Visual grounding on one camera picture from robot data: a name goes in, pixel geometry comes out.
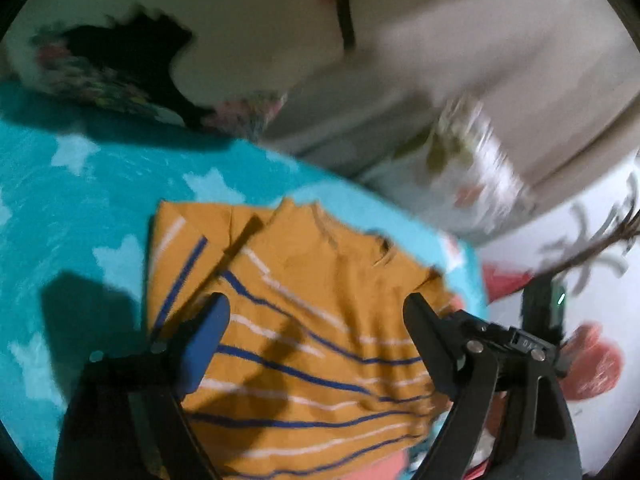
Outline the orange striped knit sweater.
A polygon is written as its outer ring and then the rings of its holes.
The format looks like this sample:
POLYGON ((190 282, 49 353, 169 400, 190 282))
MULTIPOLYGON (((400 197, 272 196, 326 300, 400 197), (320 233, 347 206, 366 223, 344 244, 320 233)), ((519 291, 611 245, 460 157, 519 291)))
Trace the orange striped knit sweater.
POLYGON ((449 312, 442 276, 316 204, 163 202, 148 329, 167 337, 224 295, 230 322, 183 400, 226 479, 339 479, 424 440, 448 408, 402 319, 417 292, 449 312))

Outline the white leaf print pillow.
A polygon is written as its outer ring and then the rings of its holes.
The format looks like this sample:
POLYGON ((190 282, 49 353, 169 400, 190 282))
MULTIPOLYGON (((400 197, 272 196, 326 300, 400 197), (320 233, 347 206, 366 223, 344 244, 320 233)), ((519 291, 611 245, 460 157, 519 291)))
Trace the white leaf print pillow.
POLYGON ((484 105, 464 94, 360 174, 359 182, 434 228, 482 238, 536 208, 484 105))

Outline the turquoise star cartoon blanket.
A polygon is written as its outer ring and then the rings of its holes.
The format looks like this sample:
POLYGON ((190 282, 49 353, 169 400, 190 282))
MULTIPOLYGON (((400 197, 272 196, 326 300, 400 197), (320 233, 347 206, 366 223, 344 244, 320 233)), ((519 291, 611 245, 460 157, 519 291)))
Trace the turquoise star cartoon blanket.
POLYGON ((1 420, 42 478, 93 350, 142 336, 146 242, 162 200, 319 202, 445 273, 488 313, 474 250, 362 188, 244 141, 199 136, 1 84, 1 420))

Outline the beige curtain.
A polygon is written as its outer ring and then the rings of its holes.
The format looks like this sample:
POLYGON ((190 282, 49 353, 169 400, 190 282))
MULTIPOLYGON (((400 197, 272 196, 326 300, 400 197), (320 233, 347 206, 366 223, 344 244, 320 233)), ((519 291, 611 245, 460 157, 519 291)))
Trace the beige curtain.
POLYGON ((366 0, 356 46, 294 89, 265 134, 356 176, 450 99, 479 98, 531 186, 592 181, 639 145, 639 51, 608 0, 366 0))

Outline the white bird print cushion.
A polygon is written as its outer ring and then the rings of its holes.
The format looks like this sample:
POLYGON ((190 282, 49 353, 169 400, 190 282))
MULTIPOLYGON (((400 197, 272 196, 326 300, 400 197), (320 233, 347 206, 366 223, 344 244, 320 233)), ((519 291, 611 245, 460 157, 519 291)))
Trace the white bird print cushion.
POLYGON ((26 0, 6 50, 26 86, 56 96, 259 131, 343 46, 334 0, 26 0))

